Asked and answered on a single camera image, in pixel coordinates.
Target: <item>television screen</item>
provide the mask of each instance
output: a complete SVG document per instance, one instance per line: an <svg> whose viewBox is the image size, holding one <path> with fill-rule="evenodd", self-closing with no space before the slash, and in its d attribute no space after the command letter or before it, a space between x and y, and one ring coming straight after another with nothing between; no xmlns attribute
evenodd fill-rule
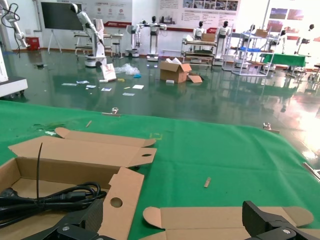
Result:
<svg viewBox="0 0 320 240"><path fill-rule="evenodd" d="M70 10L70 3L41 2L46 29L83 30L77 15Z"/></svg>

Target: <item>green cloth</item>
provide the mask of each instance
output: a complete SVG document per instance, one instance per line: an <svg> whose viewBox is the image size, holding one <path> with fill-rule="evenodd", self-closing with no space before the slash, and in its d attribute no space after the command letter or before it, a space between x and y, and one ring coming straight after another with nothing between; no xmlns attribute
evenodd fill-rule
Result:
<svg viewBox="0 0 320 240"><path fill-rule="evenodd" d="M143 210L150 206L241 206L245 200L258 206L300 206L314 215L310 227L320 228L320 185L301 166L304 158L281 135L250 126L136 115L111 117L8 101L0 101L0 112L1 163L14 157L9 145L44 135L56 126L157 138L153 163L138 170L145 178L130 240L161 231L143 220ZM204 188L208 177L210 185Z"/></svg>
<svg viewBox="0 0 320 240"><path fill-rule="evenodd" d="M265 64L270 63L271 58L272 58L271 54L266 54L263 60L263 63ZM272 60L272 64L304 67L306 65L306 56L275 53Z"/></svg>

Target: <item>caster wheel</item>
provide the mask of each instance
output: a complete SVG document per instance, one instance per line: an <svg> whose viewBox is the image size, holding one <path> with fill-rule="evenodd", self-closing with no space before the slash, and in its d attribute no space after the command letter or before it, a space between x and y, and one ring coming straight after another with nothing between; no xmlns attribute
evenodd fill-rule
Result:
<svg viewBox="0 0 320 240"><path fill-rule="evenodd" d="M101 65L102 65L102 63L101 63L100 61L97 61L97 62L95 63L95 66L96 66L97 68L99 68Z"/></svg>

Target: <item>open cardboard box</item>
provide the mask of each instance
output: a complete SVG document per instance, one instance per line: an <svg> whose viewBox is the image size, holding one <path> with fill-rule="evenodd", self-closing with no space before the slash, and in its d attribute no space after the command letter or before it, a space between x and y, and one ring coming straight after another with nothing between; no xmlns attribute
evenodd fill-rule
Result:
<svg viewBox="0 0 320 240"><path fill-rule="evenodd" d="M17 155L0 167L0 192L12 187L36 198L37 157L41 143L39 194L44 197L85 182L106 190L100 235L126 240L144 176L127 167L153 162L154 139L112 136L57 128L61 137L41 136L9 148ZM20 240L54 226L65 213L46 212L0 229L1 240Z"/></svg>
<svg viewBox="0 0 320 240"><path fill-rule="evenodd" d="M260 207L264 212L277 214L299 228L310 224L312 213L301 207ZM242 207L147 207L144 219L165 231L143 240L244 240L250 238L242 223ZM320 238L320 229L300 228Z"/></svg>

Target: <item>red box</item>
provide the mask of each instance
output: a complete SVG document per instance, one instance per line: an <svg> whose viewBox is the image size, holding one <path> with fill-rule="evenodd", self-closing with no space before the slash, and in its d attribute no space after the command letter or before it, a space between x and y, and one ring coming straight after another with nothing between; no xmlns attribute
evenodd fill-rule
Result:
<svg viewBox="0 0 320 240"><path fill-rule="evenodd" d="M30 47L28 47L29 51L36 51L40 49L40 43L39 43L39 38L38 37L29 37L27 36L25 38L25 41Z"/></svg>

